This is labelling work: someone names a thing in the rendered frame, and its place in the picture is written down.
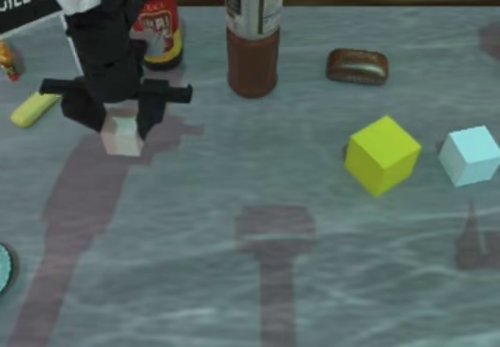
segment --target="marble tabletop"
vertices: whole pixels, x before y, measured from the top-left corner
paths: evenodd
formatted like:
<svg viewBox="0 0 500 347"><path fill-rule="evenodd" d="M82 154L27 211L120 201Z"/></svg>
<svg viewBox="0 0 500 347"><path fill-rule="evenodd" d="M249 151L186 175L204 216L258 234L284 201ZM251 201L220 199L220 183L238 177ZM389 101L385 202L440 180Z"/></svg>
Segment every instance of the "marble tabletop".
<svg viewBox="0 0 500 347"><path fill-rule="evenodd" d="M279 84L255 101L227 86L223 9L181 15L185 61L169 77L194 100L169 107L142 159L106 156L59 108L15 127L43 77L78 71L58 18L10 39L26 73L0 77L0 241L21 268L0 345L500 345L500 271L455 264L471 202L495 250L500 175L453 188L435 148L476 125L500 137L500 63L480 48L500 11L287 8ZM383 52L388 83L327 80L340 47ZM342 148L385 114L423 151L374 199Z"/></svg>

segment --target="brown leather object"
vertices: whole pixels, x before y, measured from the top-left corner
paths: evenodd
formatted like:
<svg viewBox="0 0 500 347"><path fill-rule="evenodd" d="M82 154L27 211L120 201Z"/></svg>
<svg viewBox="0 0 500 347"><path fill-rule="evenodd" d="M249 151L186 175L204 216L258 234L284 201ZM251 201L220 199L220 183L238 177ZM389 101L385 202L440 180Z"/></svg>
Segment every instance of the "brown leather object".
<svg viewBox="0 0 500 347"><path fill-rule="evenodd" d="M379 52L336 48L328 56L327 77L346 83L382 85L389 77L389 61Z"/></svg>
<svg viewBox="0 0 500 347"><path fill-rule="evenodd" d="M260 98L277 84L280 31L262 40L240 38L227 29L227 81L235 93L245 98Z"/></svg>

